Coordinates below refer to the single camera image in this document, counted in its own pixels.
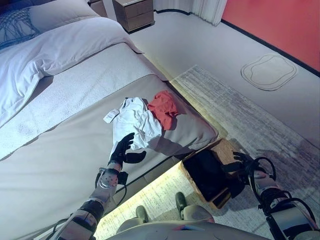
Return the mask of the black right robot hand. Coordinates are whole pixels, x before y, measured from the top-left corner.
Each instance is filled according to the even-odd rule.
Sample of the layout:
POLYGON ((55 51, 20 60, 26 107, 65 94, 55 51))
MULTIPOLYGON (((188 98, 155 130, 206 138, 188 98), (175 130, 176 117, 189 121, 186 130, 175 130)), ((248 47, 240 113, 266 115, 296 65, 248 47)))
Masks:
POLYGON ((240 161, 242 164, 242 169, 247 172, 251 169, 251 165, 254 162, 254 159, 249 155, 242 152, 233 151, 233 158, 237 161, 240 161))

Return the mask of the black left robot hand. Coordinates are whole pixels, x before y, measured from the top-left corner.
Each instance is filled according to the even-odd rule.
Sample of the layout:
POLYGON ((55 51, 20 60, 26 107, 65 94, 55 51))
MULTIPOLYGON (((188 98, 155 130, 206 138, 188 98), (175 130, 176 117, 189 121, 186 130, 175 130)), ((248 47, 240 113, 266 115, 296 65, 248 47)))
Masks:
POLYGON ((135 133, 131 132, 124 136, 120 142, 118 142, 115 146, 115 149, 110 155, 109 162, 107 164, 108 168, 111 168, 113 165, 119 165, 120 169, 123 168, 123 163, 126 164, 138 164, 144 160, 147 152, 142 151, 139 153, 129 152, 126 153, 127 150, 131 148, 133 144, 135 133))

